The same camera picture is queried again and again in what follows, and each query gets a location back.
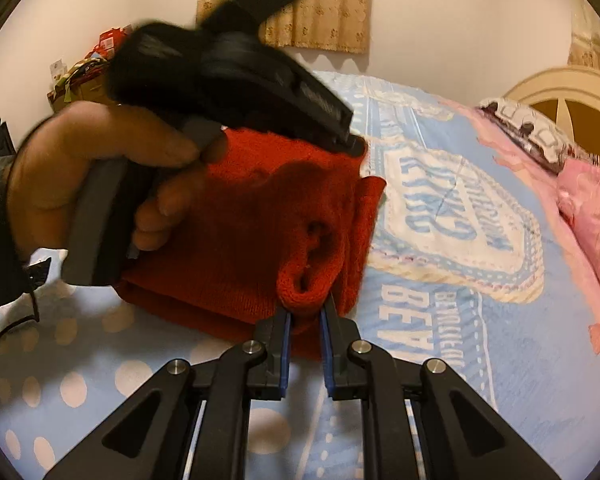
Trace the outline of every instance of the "brown curtain section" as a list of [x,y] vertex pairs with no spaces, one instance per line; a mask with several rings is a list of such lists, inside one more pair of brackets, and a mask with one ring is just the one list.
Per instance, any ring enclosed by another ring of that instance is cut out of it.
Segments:
[[[221,1],[198,0],[196,20],[202,20]],[[298,0],[269,18],[260,37],[272,46],[364,54],[368,28],[368,0]]]
[[600,17],[587,0],[573,0],[569,64],[600,70]]

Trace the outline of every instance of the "beige curtain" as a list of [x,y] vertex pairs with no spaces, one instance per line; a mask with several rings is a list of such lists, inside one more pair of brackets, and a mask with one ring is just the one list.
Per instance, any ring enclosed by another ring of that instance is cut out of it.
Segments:
[[[198,0],[196,20],[222,0]],[[261,38],[272,46],[298,46],[352,54],[368,51],[368,0],[298,0],[269,18]]]
[[569,64],[600,70],[600,17],[587,0],[573,0]]

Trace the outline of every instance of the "bed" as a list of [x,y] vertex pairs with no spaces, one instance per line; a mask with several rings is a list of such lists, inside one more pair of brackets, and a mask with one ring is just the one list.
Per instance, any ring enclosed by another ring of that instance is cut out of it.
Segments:
[[[355,111],[363,173],[388,184],[352,313],[363,337],[402,359],[442,357],[563,480],[585,479],[600,460],[600,284],[560,219],[554,177],[478,110],[318,75]],[[0,446],[26,480],[171,358],[230,346],[110,288],[63,283],[63,255],[35,254],[53,258],[41,321],[0,341]],[[26,297],[2,307],[0,328],[29,309]],[[358,407],[331,402],[322,380],[318,363],[296,360],[287,398],[252,404],[248,479],[363,477]]]

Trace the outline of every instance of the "red knitted fabric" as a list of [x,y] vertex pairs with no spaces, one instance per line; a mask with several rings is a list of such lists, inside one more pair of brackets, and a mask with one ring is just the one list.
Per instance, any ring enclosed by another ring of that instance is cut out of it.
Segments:
[[[385,182],[360,178],[362,157],[249,130],[227,131],[225,159],[160,251],[144,253],[116,286],[121,298],[167,320],[229,340],[249,338],[276,299],[295,332],[315,324],[333,290],[356,302]],[[314,354],[312,331],[294,352]]]

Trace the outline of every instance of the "person's left hand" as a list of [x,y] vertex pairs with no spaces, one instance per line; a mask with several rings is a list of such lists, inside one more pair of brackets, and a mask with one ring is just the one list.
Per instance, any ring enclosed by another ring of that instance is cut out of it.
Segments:
[[204,152],[144,108],[78,101],[43,124],[11,168],[7,212],[22,260],[37,248],[66,247],[75,199],[91,163],[126,156],[146,166],[183,168],[163,182],[136,212],[132,241],[160,248],[202,190],[203,162],[226,152],[222,135]]

